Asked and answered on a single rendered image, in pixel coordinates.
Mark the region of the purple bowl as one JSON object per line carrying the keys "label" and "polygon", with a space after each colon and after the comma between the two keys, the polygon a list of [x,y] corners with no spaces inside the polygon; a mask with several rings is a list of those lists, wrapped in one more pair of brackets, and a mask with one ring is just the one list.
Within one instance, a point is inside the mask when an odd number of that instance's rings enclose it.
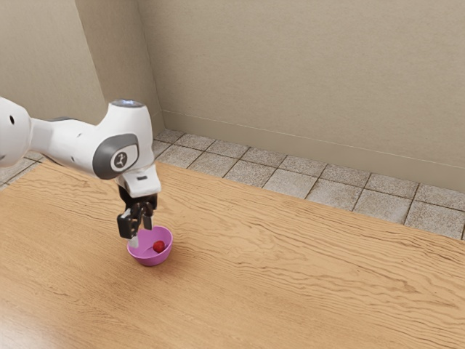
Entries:
{"label": "purple bowl", "polygon": [[[164,243],[165,249],[161,252],[153,249],[153,244],[157,241]],[[126,248],[139,264],[155,266],[168,258],[173,241],[173,234],[168,228],[155,225],[151,230],[140,229],[137,237],[128,241]]]}

